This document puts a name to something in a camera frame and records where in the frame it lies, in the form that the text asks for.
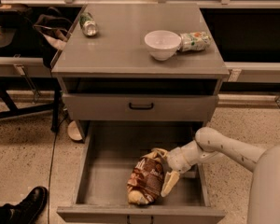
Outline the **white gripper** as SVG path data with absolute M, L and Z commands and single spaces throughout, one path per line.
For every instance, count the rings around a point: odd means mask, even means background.
M 192 164 L 189 161 L 190 150 L 187 148 L 177 147 L 171 151 L 167 151 L 164 148 L 153 148 L 153 152 L 156 152 L 160 157 L 166 159 L 169 167 L 173 170 L 167 172 L 164 178 L 164 183 L 161 189 L 161 196 L 166 197 L 176 185 L 180 178 L 180 174 L 184 174 L 188 171 Z

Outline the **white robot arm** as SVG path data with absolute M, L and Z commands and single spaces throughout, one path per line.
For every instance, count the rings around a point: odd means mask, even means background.
M 162 148 L 155 151 L 171 169 L 166 173 L 161 196 L 167 196 L 180 176 L 193 165 L 223 154 L 253 174 L 247 224 L 280 224 L 280 146 L 265 149 L 202 127 L 188 144 L 170 151 Z

